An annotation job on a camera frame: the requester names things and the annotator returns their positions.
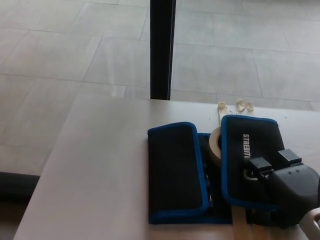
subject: masking tape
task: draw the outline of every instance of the masking tape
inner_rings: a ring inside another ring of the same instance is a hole
[[[218,167],[221,167],[221,150],[218,144],[218,139],[220,136],[221,128],[218,127],[213,130],[209,138],[210,158]]]

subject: tile floor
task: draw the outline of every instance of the tile floor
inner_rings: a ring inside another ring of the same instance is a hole
[[[0,171],[40,175],[78,93],[149,98],[149,1],[0,0]],[[172,76],[177,101],[320,111],[320,0],[177,0]]]

